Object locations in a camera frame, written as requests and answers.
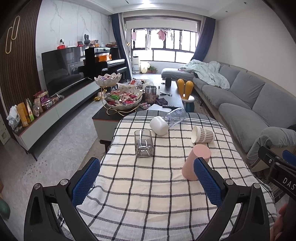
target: window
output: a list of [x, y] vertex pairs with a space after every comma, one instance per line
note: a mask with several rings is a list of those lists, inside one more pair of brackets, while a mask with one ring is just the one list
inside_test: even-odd
[[[165, 61], [188, 63], [193, 57], [198, 42], [198, 33], [180, 29], [164, 30], [165, 40], [159, 39], [161, 29], [132, 29], [137, 32], [136, 41], [132, 41], [132, 56], [141, 61]], [[151, 35], [151, 50], [145, 50], [146, 34]]]

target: black piano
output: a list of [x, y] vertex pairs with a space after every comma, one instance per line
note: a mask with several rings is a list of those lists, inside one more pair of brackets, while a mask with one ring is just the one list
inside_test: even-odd
[[[96, 58], [104, 53], [110, 53], [112, 60], [105, 62], [97, 62]], [[90, 76], [90, 78], [98, 77], [99, 75], [121, 73], [122, 78], [120, 82], [126, 79], [126, 61], [120, 59], [118, 54], [118, 48], [88, 48], [85, 49], [85, 65], [79, 67], [79, 71], [84, 73], [84, 76]]]

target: tv screen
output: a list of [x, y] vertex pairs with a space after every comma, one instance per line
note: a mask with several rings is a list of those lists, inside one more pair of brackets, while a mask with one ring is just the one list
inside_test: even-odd
[[78, 67], [83, 65], [80, 47], [58, 49], [41, 54], [43, 73], [49, 96], [85, 79]]

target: brown slatted wall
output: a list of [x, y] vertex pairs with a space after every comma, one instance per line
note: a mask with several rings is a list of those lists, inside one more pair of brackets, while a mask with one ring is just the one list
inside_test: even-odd
[[0, 86], [8, 112], [12, 105], [24, 102], [26, 98], [33, 100], [33, 95], [41, 90], [35, 50], [36, 25], [41, 2], [42, 0], [31, 0], [18, 14], [20, 23], [17, 38], [12, 40], [9, 54], [5, 53], [6, 35], [9, 27], [13, 26], [14, 19], [0, 40]]

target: human hand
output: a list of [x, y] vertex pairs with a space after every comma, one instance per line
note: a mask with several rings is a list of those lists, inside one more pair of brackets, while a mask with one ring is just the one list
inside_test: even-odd
[[283, 218], [286, 213], [287, 205], [288, 204], [286, 203], [284, 206], [281, 207], [281, 209], [279, 210], [280, 216], [274, 222], [273, 227], [270, 229], [270, 241], [276, 241], [283, 231]]

